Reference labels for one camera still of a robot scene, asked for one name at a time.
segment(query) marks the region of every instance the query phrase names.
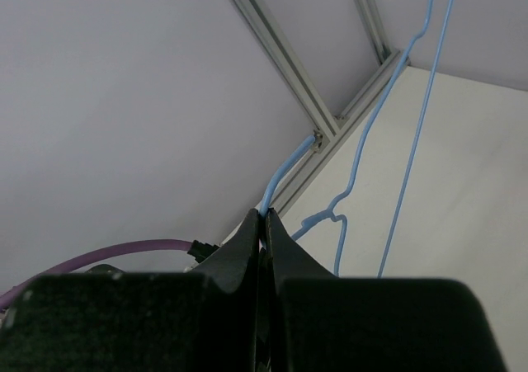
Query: white wall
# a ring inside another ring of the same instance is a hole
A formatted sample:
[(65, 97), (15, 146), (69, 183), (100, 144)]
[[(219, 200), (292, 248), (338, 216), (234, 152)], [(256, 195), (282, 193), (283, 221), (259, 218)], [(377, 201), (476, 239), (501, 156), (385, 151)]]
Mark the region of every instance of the white wall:
[(229, 0), (0, 0), (0, 28), (0, 292), (112, 243), (218, 242), (311, 131)]
[(333, 114), (378, 68), (354, 0), (265, 0)]
[[(407, 68), (375, 122), (356, 186), (336, 208), (349, 219), (341, 275), (377, 274), (428, 72)], [(511, 370), (528, 370), (528, 92), (437, 75), (389, 254), (388, 276), (439, 276), (481, 300)], [(357, 129), (284, 217), (290, 233), (341, 192)], [(299, 243), (332, 271), (340, 225)]]
[[(376, 0), (389, 40), (404, 49), (422, 27), (427, 0)], [(435, 0), (431, 28), (412, 54), (430, 68), (447, 0)], [(439, 69), (528, 90), (528, 0), (455, 0)]]

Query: blue cable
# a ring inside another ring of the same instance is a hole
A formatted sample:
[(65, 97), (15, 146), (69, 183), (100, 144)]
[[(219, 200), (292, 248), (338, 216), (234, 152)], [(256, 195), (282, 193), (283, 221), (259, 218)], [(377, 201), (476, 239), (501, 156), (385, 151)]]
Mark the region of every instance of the blue cable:
[(261, 207), (258, 210), (258, 213), (262, 217), (266, 216), (267, 210), (270, 207), (271, 197), (273, 196), (273, 193), (279, 185), (279, 182), (281, 181), (282, 177), (297, 163), (299, 159), (303, 157), (305, 153), (309, 151), (310, 147), (314, 142), (315, 136), (308, 136), (303, 141), (303, 143), (299, 147), (297, 147), (297, 149), (290, 155), (290, 157), (280, 165), (275, 174), (273, 174), (273, 177), (270, 179), (270, 183), (267, 184), (266, 191), (264, 192), (264, 196), (262, 197)]
[[(341, 220), (342, 221), (342, 229), (341, 229), (341, 234), (340, 234), (340, 237), (339, 237), (339, 242), (338, 242), (338, 245), (337, 245), (336, 260), (334, 262), (334, 274), (336, 274), (336, 275), (339, 272), (339, 263), (340, 263), (340, 260), (341, 260), (342, 249), (343, 249), (343, 246), (344, 246), (344, 243), (345, 243), (345, 236), (347, 234), (347, 221), (346, 221), (346, 219), (338, 218), (338, 217), (344, 217), (344, 216), (343, 215), (339, 215), (337, 217), (334, 214), (333, 210), (336, 207), (337, 203), (339, 203), (341, 200), (343, 200), (347, 196), (349, 196), (351, 191), (352, 191), (352, 187), (354, 186), (354, 183), (356, 182), (357, 169), (359, 167), (359, 163), (360, 163), (360, 160), (361, 160), (361, 154), (363, 152), (363, 147), (365, 146), (365, 141), (366, 141), (367, 135), (369, 134), (370, 128), (374, 124), (374, 121), (375, 121), (376, 117), (380, 113), (381, 107), (383, 106), (383, 104), (387, 100), (387, 97), (389, 96), (389, 93), (390, 93), (391, 89), (393, 88), (394, 83), (396, 82), (396, 79), (398, 78), (398, 75), (402, 71), (403, 65), (405, 64), (405, 61), (406, 61), (407, 57), (409, 56), (409, 53), (411, 52), (411, 49), (413, 48), (413, 46), (416, 43), (416, 41), (419, 40), (420, 38), (422, 38), (425, 35), (425, 33), (427, 31), (427, 28), (429, 27), (429, 21), (430, 21), (430, 18), (431, 18), (433, 1), (434, 0), (429, 0), (429, 3), (427, 5), (427, 13), (426, 13), (425, 21), (423, 23), (422, 30), (420, 32), (418, 32), (411, 39), (411, 41), (409, 42), (408, 47), (404, 50), (404, 52), (402, 54), (402, 57), (399, 60), (398, 65), (397, 65), (396, 69), (394, 70), (393, 75), (391, 76), (391, 78), (389, 80), (389, 83), (388, 83), (387, 87), (384, 89), (381, 98), (379, 99), (375, 109), (372, 111), (372, 115), (369, 117), (369, 119), (367, 120), (367, 122), (365, 124), (365, 128), (363, 129), (363, 132), (361, 133), (360, 141), (359, 141), (359, 143), (357, 145), (356, 156), (354, 157), (354, 162), (352, 164), (352, 169), (351, 169), (351, 176), (350, 176), (350, 179), (348, 181), (348, 185), (346, 186), (346, 189), (341, 194), (339, 194), (335, 198), (333, 198), (333, 200), (330, 202), (330, 204), (328, 205), (328, 207), (325, 210), (319, 211), (318, 213), (310, 215), (308, 218), (304, 219), (302, 221), (302, 223), (301, 223), (301, 228), (291, 236), (296, 241), (301, 236), (303, 236), (305, 233), (307, 233), (311, 228), (313, 228), (315, 225), (317, 225), (319, 222), (321, 222), (321, 221), (323, 221), (325, 219), (331, 219), (334, 222), (337, 222), (338, 220)], [(447, 8), (446, 15), (445, 15), (444, 26), (442, 27), (442, 33), (441, 33), (441, 38), (440, 38), (440, 42), (439, 42), (439, 48), (438, 48), (438, 51), (436, 52), (435, 63), (433, 65), (433, 69), (431, 71), (432, 77), (429, 79), (429, 85), (428, 85), (428, 89), (427, 89), (427, 97), (426, 97), (426, 100), (424, 102), (424, 107), (422, 108), (422, 113), (420, 115), (420, 122), (419, 122), (419, 128), (420, 129), (422, 127), (423, 117), (425, 115), (425, 108), (427, 108), (429, 92), (431, 90), (432, 81), (434, 80), (434, 72), (436, 71), (436, 65), (438, 63), (438, 57), (440, 55), (441, 45), (442, 45), (442, 42), (444, 40), (446, 26), (447, 26), (447, 22), (449, 20), (449, 15), (450, 15), (450, 10), (451, 10), (452, 3), (453, 3), (453, 0), (450, 0), (449, 6)], [(417, 139), (418, 139), (418, 137), (415, 137), (415, 143), (413, 144), (413, 151), (411, 152), (412, 158), (414, 156), (414, 152), (416, 151)], [(409, 160), (409, 164), (412, 165), (412, 163), (413, 163), (413, 160), (410, 159)], [(408, 179), (408, 173), (409, 172), (410, 172), (410, 166), (408, 165), (408, 170), (406, 171), (407, 179)], [(405, 186), (407, 185), (407, 179), (404, 181), (404, 184), (403, 184), (403, 187), (402, 187), (402, 191), (400, 192), (400, 200), (398, 201), (397, 212), (396, 212), (396, 214), (394, 216), (393, 225), (391, 226), (391, 229), (393, 230), (392, 232), (394, 232), (394, 228), (396, 226), (396, 221), (398, 219), (399, 206), (401, 206), (401, 200), (403, 199), (403, 194), (405, 192)], [(384, 262), (387, 259), (387, 254), (389, 252), (390, 240), (392, 240), (392, 236), (389, 236), (388, 244), (385, 247), (384, 259), (382, 261), (383, 265), (384, 265)], [(380, 267), (380, 272), (383, 272), (383, 266)]]
[(423, 120), (425, 119), (425, 116), (426, 116), (427, 105), (429, 104), (429, 96), (431, 95), (432, 84), (435, 81), (436, 67), (438, 66), (438, 60), (440, 58), (442, 45), (444, 43), (444, 37), (446, 36), (446, 29), (447, 29), (447, 24), (449, 23), (449, 16), (451, 14), (451, 7), (453, 6), (453, 1), (454, 0), (449, 0), (449, 3), (447, 4), (447, 10), (445, 11), (444, 24), (442, 26), (440, 38), (438, 39), (438, 46), (436, 47), (435, 61), (432, 64), (431, 74), (429, 75), (429, 81), (427, 83), (426, 94), (423, 98), (422, 110), (420, 111), (420, 119), (418, 119), (416, 133), (414, 135), (414, 140), (412, 142), (411, 153), (409, 154), (407, 168), (405, 169), (405, 176), (403, 176), (402, 187), (399, 192), (398, 203), (396, 204), (396, 210), (394, 211), (393, 222), (390, 224), (389, 237), (387, 238), (387, 243), (385, 244), (383, 257), (381, 258), (381, 263), (379, 265), (378, 278), (380, 278), (383, 275), (383, 270), (385, 268), (387, 256), (389, 255), (390, 244), (393, 241), (394, 230), (396, 229), (396, 223), (398, 222), (399, 211), (402, 208), (403, 196), (405, 195), (405, 190), (407, 189), (409, 175), (411, 173), (411, 168), (413, 167), (414, 155), (416, 154), (418, 140), (420, 139), (420, 133), (422, 132)]

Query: wire hanger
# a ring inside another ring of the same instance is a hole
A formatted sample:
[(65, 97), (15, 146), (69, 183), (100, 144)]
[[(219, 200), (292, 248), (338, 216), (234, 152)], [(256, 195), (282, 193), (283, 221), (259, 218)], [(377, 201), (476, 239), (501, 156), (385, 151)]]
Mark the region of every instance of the wire hanger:
[[(401, 59), (398, 62), (398, 66), (394, 70), (394, 72), (393, 72), (393, 74), (392, 74), (392, 76), (391, 76), (391, 78), (389, 80), (389, 83), (387, 84), (387, 86), (385, 87), (385, 89), (383, 91), (383, 94), (381, 95), (381, 98), (379, 99), (375, 109), (372, 111), (372, 114), (370, 115), (369, 119), (367, 120), (367, 122), (365, 124), (365, 128), (363, 129), (363, 132), (361, 133), (360, 141), (359, 141), (359, 143), (357, 145), (356, 156), (354, 157), (354, 161), (353, 161), (352, 168), (351, 168), (351, 175), (350, 175), (350, 179), (348, 181), (348, 185), (346, 186), (346, 189), (342, 193), (340, 193), (339, 195), (334, 197), (325, 210), (321, 210), (318, 213), (310, 215), (309, 217), (304, 219), (301, 222), (301, 228), (297, 232), (295, 232), (294, 234), (291, 235), (291, 237), (295, 241), (297, 241), (303, 235), (305, 235), (311, 228), (313, 228), (318, 223), (324, 221), (325, 219), (330, 219), (333, 222), (341, 221), (341, 223), (342, 223), (341, 224), (341, 233), (339, 235), (339, 242), (337, 244), (336, 258), (335, 258), (334, 267), (333, 267), (334, 275), (338, 275), (339, 274), (339, 266), (340, 266), (340, 263), (341, 263), (342, 251), (343, 251), (343, 247), (345, 245), (345, 239), (346, 239), (346, 235), (347, 235), (347, 226), (348, 226), (347, 217), (344, 214), (335, 215), (334, 209), (336, 208), (337, 203), (339, 203), (341, 200), (343, 200), (346, 197), (348, 197), (351, 194), (351, 192), (352, 192), (352, 188), (354, 187), (354, 184), (356, 182), (357, 169), (358, 169), (359, 164), (360, 164), (361, 154), (363, 153), (363, 147), (365, 146), (365, 141), (366, 141), (366, 138), (367, 138), (367, 136), (368, 136), (368, 134), (370, 132), (370, 128), (374, 124), (378, 114), (381, 111), (381, 108), (383, 107), (385, 101), (387, 100), (387, 97), (389, 96), (390, 91), (392, 90), (392, 88), (394, 86), (394, 83), (396, 82), (396, 79), (398, 78), (399, 74), (401, 73), (401, 71), (403, 69), (403, 66), (405, 65), (405, 62), (406, 62), (409, 54), (411, 53), (411, 50), (413, 49), (414, 44), (416, 43), (417, 40), (419, 40), (420, 38), (422, 38), (426, 34), (426, 31), (427, 31), (427, 29), (429, 27), (429, 21), (431, 19), (433, 1), (434, 0), (429, 0), (428, 1), (426, 17), (425, 17), (425, 20), (423, 22), (422, 29), (420, 30), (420, 32), (418, 32), (411, 39), (411, 41), (409, 42), (407, 48), (404, 50), (404, 52), (402, 54), (402, 57), (401, 57)], [(446, 28), (447, 28), (447, 25), (449, 23), (449, 18), (450, 18), (450, 14), (451, 14), (451, 8), (453, 6), (453, 1), (454, 0), (449, 0), (449, 2), (447, 4), (447, 9), (445, 11), (444, 24), (443, 24), (442, 29), (441, 29), (440, 38), (438, 39), (438, 45), (436, 47), (435, 59), (434, 59), (434, 62), (433, 62), (432, 68), (431, 68), (431, 73), (429, 75), (429, 81), (427, 83), (427, 89), (426, 89), (424, 100), (423, 100), (422, 110), (420, 112), (420, 117), (418, 119), (416, 133), (415, 133), (415, 136), (414, 136), (414, 141), (412, 142), (411, 153), (409, 155), (407, 168), (405, 170), (405, 176), (403, 177), (403, 183), (402, 183), (402, 187), (400, 189), (400, 193), (399, 193), (399, 197), (398, 197), (398, 203), (396, 204), (396, 210), (394, 211), (393, 221), (391, 223), (390, 230), (389, 230), (389, 237), (387, 238), (387, 242), (385, 244), (384, 253), (383, 253), (382, 260), (381, 260), (381, 263), (380, 263), (380, 266), (379, 266), (378, 277), (381, 277), (383, 275), (383, 272), (384, 272), (385, 263), (387, 261), (387, 256), (389, 255), (390, 245), (392, 243), (393, 236), (394, 236), (394, 230), (396, 229), (396, 223), (398, 222), (399, 212), (400, 212), (401, 207), (402, 207), (403, 197), (405, 195), (405, 190), (407, 189), (408, 178), (409, 178), (409, 175), (410, 175), (410, 172), (411, 172), (411, 168), (413, 166), (414, 156), (416, 154), (418, 141), (420, 139), (420, 133), (422, 132), (422, 125), (423, 125), (423, 121), (425, 119), (425, 114), (427, 112), (427, 105), (429, 103), (429, 96), (431, 95), (431, 88), (432, 88), (432, 84), (433, 84), (434, 79), (435, 79), (436, 67), (438, 66), (438, 60), (440, 58), (441, 48), (442, 48), (442, 45), (443, 45), (443, 42), (444, 42), (444, 38), (446, 36)], [(290, 170), (295, 165), (295, 163), (300, 159), (301, 156), (303, 156), (303, 154), (308, 152), (309, 147), (314, 142), (314, 140), (315, 140), (315, 138), (312, 135), (309, 136), (294, 151), (294, 153), (292, 153), (292, 155), (289, 157), (289, 159), (286, 160), (286, 162), (284, 162), (279, 167), (279, 169), (276, 171), (275, 175), (273, 176), (273, 178), (271, 179), (270, 183), (268, 184), (268, 187), (266, 188), (266, 192), (264, 194), (264, 197), (262, 198), (261, 208), (259, 209), (259, 213), (262, 216), (266, 215), (266, 212), (267, 212), (267, 210), (269, 208), (269, 204), (271, 202), (271, 196), (273, 195), (273, 192), (275, 191), (275, 189), (276, 189), (279, 181), (281, 180), (281, 178), (288, 172), (288, 170)]]

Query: black connector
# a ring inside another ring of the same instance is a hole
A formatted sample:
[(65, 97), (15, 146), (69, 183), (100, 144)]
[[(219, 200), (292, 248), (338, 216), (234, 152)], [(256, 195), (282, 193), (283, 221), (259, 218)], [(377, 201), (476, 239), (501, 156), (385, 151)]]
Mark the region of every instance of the black connector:
[(219, 247), (215, 244), (200, 243), (198, 240), (195, 240), (192, 242), (187, 254), (193, 256), (198, 263), (202, 263), (218, 249)]

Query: black plastic part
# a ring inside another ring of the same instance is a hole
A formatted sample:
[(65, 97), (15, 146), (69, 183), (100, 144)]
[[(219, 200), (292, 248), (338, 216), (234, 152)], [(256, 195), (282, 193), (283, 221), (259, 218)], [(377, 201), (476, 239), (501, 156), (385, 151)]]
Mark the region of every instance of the black plastic part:
[(254, 370), (259, 216), (186, 274), (33, 282), (0, 331), (0, 371)]
[(91, 267), (84, 273), (87, 274), (96, 274), (96, 275), (114, 275), (115, 273), (124, 273), (121, 269), (118, 269), (115, 266), (108, 265), (107, 263), (102, 263), (101, 265), (96, 265)]
[(274, 210), (190, 273), (43, 277), (9, 313), (2, 372), (506, 370), (465, 286), (338, 279)]
[(202, 263), (218, 249), (219, 247), (215, 244), (201, 243), (198, 240), (194, 240), (187, 254), (194, 257), (198, 263)]
[(271, 369), (505, 371), (478, 300), (452, 280), (337, 279), (265, 222)]

